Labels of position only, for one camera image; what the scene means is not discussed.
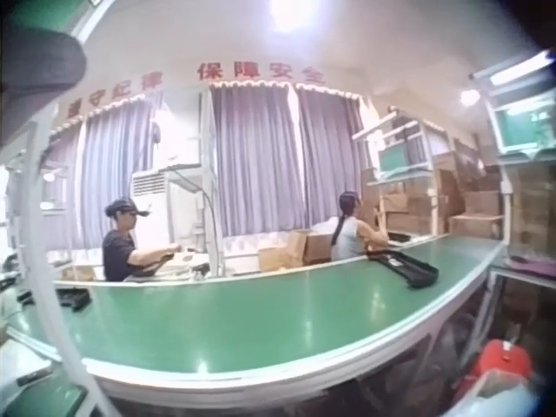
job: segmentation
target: conveyor belt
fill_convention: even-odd
[[[416,291],[367,260],[213,283],[91,287],[93,302],[65,320],[88,370],[116,395],[135,397],[122,393],[118,384],[125,383],[194,390],[204,401],[197,387],[225,391],[218,401],[233,404],[236,394],[248,400],[240,386],[285,380],[298,381],[288,392],[302,395],[366,372],[424,337],[420,326],[445,320],[437,313],[463,303],[499,251],[500,242],[456,236],[404,249],[440,271],[435,285]],[[12,336],[54,354],[33,307],[12,316],[10,326]],[[314,377],[309,386],[305,380]],[[148,402],[169,400],[153,395]]]

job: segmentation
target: baseball cap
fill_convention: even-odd
[[[135,213],[136,215],[140,215],[142,217],[146,217],[150,214],[149,211],[139,210],[134,201],[130,198],[119,198],[118,200],[112,202],[107,208],[104,209],[104,214],[107,217],[114,217],[118,211]]]

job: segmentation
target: white tank top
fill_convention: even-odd
[[[357,219],[348,217],[341,228],[336,244],[330,251],[332,261],[354,258],[365,254],[365,245],[357,237]]]

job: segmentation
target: air conditioner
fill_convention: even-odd
[[[135,172],[131,193],[140,210],[150,215],[137,220],[135,239],[138,248],[154,248],[180,243],[204,250],[202,195],[192,194],[169,181],[157,169]]]

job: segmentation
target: red container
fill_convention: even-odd
[[[489,341],[472,371],[461,382],[454,402],[460,400],[473,384],[491,369],[517,374],[526,380],[533,374],[531,359],[525,349],[507,341]]]

